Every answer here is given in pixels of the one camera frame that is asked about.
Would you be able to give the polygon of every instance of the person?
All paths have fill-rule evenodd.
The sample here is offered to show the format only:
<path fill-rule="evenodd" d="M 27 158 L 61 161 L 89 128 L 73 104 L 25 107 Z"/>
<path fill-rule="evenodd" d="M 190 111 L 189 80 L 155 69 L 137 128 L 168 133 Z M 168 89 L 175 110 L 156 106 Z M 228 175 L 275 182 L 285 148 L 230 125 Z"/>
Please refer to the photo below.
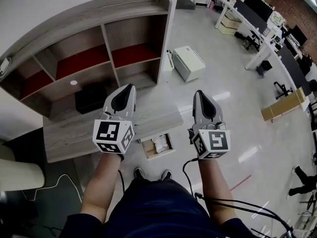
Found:
<path fill-rule="evenodd" d="M 121 158 L 103 154 L 79 214 L 68 216 L 60 238 L 254 238 L 234 209 L 206 202 L 207 210 L 165 170 L 149 181 L 141 168 L 106 221 Z M 232 199 L 217 160 L 199 160 L 205 197 Z"/>
<path fill-rule="evenodd" d="M 307 176 L 299 166 L 293 167 L 292 173 L 296 173 L 304 186 L 298 188 L 292 188 L 288 191 L 288 196 L 294 196 L 296 194 L 306 194 L 316 189 L 317 175 Z"/>

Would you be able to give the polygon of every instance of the black box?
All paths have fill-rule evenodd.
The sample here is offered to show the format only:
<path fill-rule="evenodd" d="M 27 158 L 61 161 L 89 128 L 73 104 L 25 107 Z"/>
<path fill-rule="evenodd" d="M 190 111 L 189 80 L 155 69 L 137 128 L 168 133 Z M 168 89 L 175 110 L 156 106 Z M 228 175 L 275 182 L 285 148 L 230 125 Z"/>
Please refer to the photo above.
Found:
<path fill-rule="evenodd" d="M 94 83 L 85 86 L 83 90 L 75 93 L 76 110 L 81 114 L 101 109 L 107 98 L 107 92 L 103 84 Z"/>

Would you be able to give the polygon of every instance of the open drawer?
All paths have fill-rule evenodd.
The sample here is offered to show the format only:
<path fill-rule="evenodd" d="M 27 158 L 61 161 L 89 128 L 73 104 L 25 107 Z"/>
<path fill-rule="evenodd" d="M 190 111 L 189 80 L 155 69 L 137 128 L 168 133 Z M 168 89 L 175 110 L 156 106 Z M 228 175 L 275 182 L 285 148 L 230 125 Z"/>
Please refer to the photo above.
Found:
<path fill-rule="evenodd" d="M 169 149 L 162 151 L 160 153 L 157 152 L 157 150 L 155 148 L 155 144 L 153 143 L 152 139 L 148 139 L 148 140 L 142 142 L 142 146 L 143 146 L 145 155 L 147 156 L 148 160 L 152 160 L 152 159 L 155 159 L 157 157 L 164 156 L 164 155 L 167 155 L 169 153 L 175 152 L 175 149 L 173 147 L 169 133 L 165 133 L 163 135 L 166 136 L 166 141 L 167 141 L 167 144 L 169 146 Z"/>

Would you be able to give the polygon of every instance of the polished floor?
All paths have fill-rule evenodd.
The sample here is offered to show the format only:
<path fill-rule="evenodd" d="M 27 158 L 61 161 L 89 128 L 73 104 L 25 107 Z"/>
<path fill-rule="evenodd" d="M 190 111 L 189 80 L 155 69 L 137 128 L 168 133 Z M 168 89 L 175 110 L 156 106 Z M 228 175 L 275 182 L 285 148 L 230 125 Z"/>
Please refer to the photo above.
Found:
<path fill-rule="evenodd" d="M 176 70 L 170 78 L 164 79 L 184 120 L 182 126 L 170 131 L 176 151 L 148 161 L 142 146 L 134 142 L 120 168 L 125 185 L 127 187 L 131 182 L 134 168 L 140 166 L 150 180 L 159 179 L 163 170 L 170 169 L 173 178 L 188 188 L 182 166 L 196 156 L 187 129 L 193 124 L 194 93 L 201 89 L 218 100 L 231 133 L 231 151 L 218 162 L 229 187 L 235 187 L 232 190 L 234 198 L 265 206 L 293 225 L 298 220 L 298 213 L 304 211 L 299 201 L 305 196 L 296 195 L 286 200 L 288 189 L 300 185 L 299 179 L 292 176 L 292 167 L 300 165 L 308 174 L 315 174 L 311 161 L 314 143 L 308 116 L 296 109 L 274 123 L 263 120 L 261 108 L 270 104 L 276 94 L 273 82 L 278 79 L 286 86 L 288 83 L 278 67 L 274 67 L 264 79 L 259 78 L 254 70 L 245 70 L 244 66 L 254 53 L 245 50 L 241 40 L 222 35 L 215 29 L 218 17 L 218 13 L 201 7 L 194 11 L 176 11 L 169 47 L 173 50 L 189 45 L 205 62 L 206 71 L 203 77 L 188 83 Z M 94 166 L 99 156 L 92 156 Z M 190 163 L 187 171 L 194 188 L 201 191 L 197 163 Z M 111 207 L 121 196 L 122 186 L 118 178 Z M 272 233 L 271 219 L 267 217 L 237 213 L 249 228 L 260 231 L 265 226 L 264 233 L 268 236 L 279 236 L 283 232 L 283 227 L 273 221 Z"/>

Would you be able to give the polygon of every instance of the white printer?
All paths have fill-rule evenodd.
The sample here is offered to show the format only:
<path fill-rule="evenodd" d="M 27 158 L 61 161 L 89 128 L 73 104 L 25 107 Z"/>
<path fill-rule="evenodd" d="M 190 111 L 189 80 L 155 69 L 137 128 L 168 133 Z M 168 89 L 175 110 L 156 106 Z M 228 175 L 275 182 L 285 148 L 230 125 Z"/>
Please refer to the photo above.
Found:
<path fill-rule="evenodd" d="M 174 49 L 172 60 L 185 82 L 199 78 L 206 68 L 203 60 L 189 46 Z"/>

